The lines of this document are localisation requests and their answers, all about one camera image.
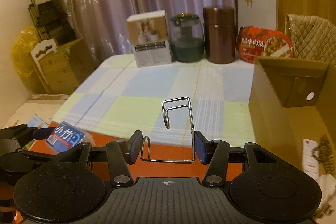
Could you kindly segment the chrome wire hook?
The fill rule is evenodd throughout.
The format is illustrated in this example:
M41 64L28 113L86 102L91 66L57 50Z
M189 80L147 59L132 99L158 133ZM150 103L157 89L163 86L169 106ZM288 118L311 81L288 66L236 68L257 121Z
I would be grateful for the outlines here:
M195 162L194 118L189 97L166 99L161 103L162 121L157 122L149 136L144 136L141 145L141 160L170 164L191 164ZM189 159L155 159L151 156L154 144L187 145L191 148Z

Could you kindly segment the leopard print hair claw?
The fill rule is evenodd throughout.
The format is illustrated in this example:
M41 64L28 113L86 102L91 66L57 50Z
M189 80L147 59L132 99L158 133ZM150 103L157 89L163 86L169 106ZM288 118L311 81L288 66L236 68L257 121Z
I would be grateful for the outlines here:
M335 177L334 155L326 134L321 136L319 145L313 149L312 157L323 165L325 173Z

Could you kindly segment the pastel checkered tablecloth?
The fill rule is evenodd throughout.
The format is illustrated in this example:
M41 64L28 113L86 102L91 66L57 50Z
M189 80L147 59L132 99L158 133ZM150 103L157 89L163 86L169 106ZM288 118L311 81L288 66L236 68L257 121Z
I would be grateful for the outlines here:
M241 60L139 68L133 55L116 55L70 95L52 120L118 138L136 130L149 136L162 121L162 101L189 97L196 130L242 147L255 140L248 109L252 78L253 65Z

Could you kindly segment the blue toothpick box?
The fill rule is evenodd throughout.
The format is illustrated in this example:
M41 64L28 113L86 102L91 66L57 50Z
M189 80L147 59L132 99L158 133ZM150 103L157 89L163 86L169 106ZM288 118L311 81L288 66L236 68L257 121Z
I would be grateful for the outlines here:
M55 153L68 151L82 142L89 142L91 145L95 145L91 134L81 131L66 122L58 124L46 139L46 144Z

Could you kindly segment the red instant meal box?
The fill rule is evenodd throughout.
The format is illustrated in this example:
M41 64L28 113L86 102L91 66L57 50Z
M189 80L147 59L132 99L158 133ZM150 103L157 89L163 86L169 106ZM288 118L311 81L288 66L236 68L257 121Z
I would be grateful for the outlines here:
M258 56L293 57L293 45L290 38L280 31L259 27L241 27L236 48L240 58L254 64Z

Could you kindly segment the yellow plastic bag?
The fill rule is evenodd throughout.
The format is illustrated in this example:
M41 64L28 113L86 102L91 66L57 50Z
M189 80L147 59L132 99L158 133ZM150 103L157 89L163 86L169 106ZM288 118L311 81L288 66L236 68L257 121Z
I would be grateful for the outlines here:
M28 26L22 30L11 48L11 60L18 76L30 78L34 73L31 51L40 42L37 29Z

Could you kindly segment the brown cylindrical canister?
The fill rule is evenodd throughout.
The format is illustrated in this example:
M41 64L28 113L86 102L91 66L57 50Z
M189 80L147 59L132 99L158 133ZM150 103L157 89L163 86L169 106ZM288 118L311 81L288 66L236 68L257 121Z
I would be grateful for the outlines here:
M206 59L214 64L235 61L236 23L232 7L203 9Z

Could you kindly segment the red Motul cardboard sheet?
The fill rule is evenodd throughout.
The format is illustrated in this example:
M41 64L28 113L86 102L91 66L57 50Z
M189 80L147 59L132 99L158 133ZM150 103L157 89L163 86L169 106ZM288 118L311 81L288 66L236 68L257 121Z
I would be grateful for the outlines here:
M104 147L83 142L24 175L15 184L14 204L28 219L43 223L71 223L88 218L112 199L116 190L127 190L133 181L128 165L144 162L189 164L198 159L209 165L220 186L229 162L245 159L242 148L221 140L209 141L196 130L192 135L192 159L153 159L151 142L137 130L128 141L111 141Z

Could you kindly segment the green glass jar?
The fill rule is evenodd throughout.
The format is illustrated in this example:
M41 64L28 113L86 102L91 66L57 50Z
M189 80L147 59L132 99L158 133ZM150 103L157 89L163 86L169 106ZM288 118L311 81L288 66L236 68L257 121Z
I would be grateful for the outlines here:
M199 61L205 51L200 17L184 12L170 18L170 23L170 45L175 59L182 63Z

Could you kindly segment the flat cardboard boxes stack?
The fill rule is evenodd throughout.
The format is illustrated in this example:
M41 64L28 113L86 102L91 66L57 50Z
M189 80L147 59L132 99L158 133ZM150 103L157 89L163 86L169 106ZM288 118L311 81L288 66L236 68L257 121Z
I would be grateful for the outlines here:
M95 70L84 39L57 46L43 40L29 53L33 66L50 94L72 94Z

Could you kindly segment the black folding step ladder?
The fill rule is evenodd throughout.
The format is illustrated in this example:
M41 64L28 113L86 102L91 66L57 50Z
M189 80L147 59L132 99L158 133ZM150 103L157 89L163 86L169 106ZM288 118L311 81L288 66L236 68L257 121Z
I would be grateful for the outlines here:
M40 40L54 39L57 46L62 46L77 39L60 0L40 4L31 0L28 11Z

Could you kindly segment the leaflet on floor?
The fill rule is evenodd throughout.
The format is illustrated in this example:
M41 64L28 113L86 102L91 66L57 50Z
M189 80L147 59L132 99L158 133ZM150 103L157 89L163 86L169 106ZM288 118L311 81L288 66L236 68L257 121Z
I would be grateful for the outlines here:
M36 127L36 128L47 128L49 126L44 120L39 118L36 114L33 115L26 123L28 127Z

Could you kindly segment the white remote control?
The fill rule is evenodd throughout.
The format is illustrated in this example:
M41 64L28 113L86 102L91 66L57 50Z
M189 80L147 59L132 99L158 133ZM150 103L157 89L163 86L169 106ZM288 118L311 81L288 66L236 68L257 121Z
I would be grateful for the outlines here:
M318 147L316 141L303 139L302 141L302 169L316 181L319 178L319 162L314 158L318 157L314 149Z

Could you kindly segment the open brown cardboard box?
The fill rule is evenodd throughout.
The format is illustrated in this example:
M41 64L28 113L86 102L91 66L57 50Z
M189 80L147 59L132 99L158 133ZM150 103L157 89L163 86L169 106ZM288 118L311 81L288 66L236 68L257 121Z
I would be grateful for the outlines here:
M302 141L319 145L326 134L335 165L335 63L304 59L259 57L255 61L249 112L257 144L302 169ZM315 218L335 197L335 182L319 162L322 200Z

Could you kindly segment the beige quilted cushion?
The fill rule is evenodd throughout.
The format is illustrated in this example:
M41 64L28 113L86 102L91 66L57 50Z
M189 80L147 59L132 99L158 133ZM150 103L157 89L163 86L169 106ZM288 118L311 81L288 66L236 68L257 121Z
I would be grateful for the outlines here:
M288 14L284 31L291 40L293 56L335 63L335 25L315 15Z

